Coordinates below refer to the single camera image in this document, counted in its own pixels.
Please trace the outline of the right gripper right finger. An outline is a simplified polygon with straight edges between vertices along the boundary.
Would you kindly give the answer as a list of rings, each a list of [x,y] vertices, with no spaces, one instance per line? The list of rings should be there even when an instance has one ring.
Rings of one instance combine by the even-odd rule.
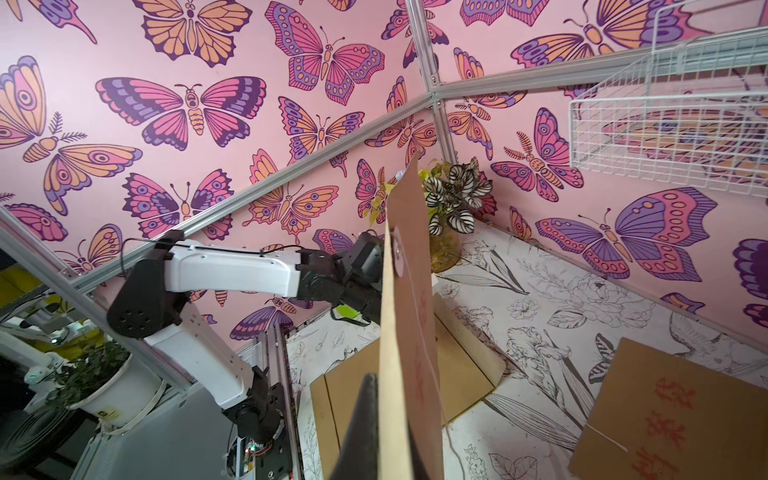
[[[412,432],[409,432],[409,447],[411,452],[413,478],[415,480],[429,480],[429,474],[422,461]]]

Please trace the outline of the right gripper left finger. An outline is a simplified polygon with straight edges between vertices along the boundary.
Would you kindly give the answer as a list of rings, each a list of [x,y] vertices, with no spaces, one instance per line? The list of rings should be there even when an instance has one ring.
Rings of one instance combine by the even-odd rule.
[[[331,480],[378,478],[378,419],[377,375],[366,374],[338,460],[330,476]]]

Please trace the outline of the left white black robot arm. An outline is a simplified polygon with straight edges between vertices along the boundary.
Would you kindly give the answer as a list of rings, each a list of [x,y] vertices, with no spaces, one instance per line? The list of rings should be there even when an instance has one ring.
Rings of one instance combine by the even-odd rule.
[[[383,247],[380,236],[364,232],[313,249],[229,249],[172,230],[126,273],[107,320],[189,373],[240,436],[271,444],[287,426],[287,410],[268,368],[246,366],[236,349],[271,328],[293,329],[322,305],[351,309],[350,323],[377,323]]]

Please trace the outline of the kraft file bag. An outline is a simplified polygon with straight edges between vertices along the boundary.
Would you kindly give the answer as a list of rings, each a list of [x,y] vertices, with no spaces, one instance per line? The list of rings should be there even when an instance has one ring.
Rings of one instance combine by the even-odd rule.
[[[414,479],[409,432],[430,479],[444,476],[428,213],[411,161],[386,203],[378,367],[379,476]]]
[[[439,295],[433,296],[441,396],[452,421],[490,394],[505,363],[456,317]],[[379,345],[373,342],[336,363],[310,384],[322,472],[330,477],[352,420],[363,378],[378,370]]]
[[[568,469],[578,479],[764,479],[767,391],[622,339]]]

